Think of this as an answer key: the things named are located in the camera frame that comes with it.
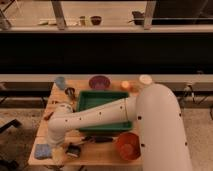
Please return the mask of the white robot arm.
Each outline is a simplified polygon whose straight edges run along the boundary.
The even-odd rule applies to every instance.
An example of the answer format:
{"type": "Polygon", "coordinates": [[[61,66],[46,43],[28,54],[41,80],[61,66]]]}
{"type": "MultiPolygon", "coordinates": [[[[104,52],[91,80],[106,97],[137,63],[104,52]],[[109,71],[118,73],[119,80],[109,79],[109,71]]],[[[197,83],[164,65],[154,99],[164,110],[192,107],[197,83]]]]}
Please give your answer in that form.
{"type": "Polygon", "coordinates": [[[138,95],[80,112],[57,105],[48,121],[47,143],[64,143],[68,131],[136,120],[143,171],[193,171],[178,100],[165,85],[152,83],[138,95]]]}

